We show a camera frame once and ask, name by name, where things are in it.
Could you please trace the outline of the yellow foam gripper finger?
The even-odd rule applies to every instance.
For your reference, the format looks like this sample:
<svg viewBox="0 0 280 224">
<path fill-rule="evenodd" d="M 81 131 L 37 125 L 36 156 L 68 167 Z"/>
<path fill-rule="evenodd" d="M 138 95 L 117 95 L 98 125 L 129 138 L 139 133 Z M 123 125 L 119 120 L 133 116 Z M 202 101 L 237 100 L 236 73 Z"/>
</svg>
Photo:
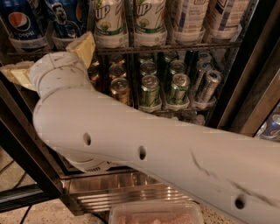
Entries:
<svg viewBox="0 0 280 224">
<path fill-rule="evenodd" d="M 66 50 L 77 54 L 84 62 L 86 68 L 89 68 L 95 52 L 95 39 L 93 33 L 88 31 L 79 38 L 71 42 Z"/>
<path fill-rule="evenodd" d="M 22 61 L 17 64 L 9 64 L 0 67 L 0 72 L 8 81 L 34 91 L 35 88 L 30 82 L 30 69 L 33 61 Z"/>
</svg>

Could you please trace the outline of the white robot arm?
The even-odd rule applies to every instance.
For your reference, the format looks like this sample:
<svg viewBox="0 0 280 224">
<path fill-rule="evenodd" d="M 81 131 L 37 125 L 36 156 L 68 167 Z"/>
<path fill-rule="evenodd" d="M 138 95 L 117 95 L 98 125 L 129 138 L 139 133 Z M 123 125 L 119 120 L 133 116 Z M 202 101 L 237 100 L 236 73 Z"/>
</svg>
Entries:
<svg viewBox="0 0 280 224">
<path fill-rule="evenodd" d="M 242 224 L 280 223 L 280 143 L 147 114 L 96 91 L 73 52 L 2 66 L 37 92 L 38 137 L 75 167 L 127 165 Z"/>
</svg>

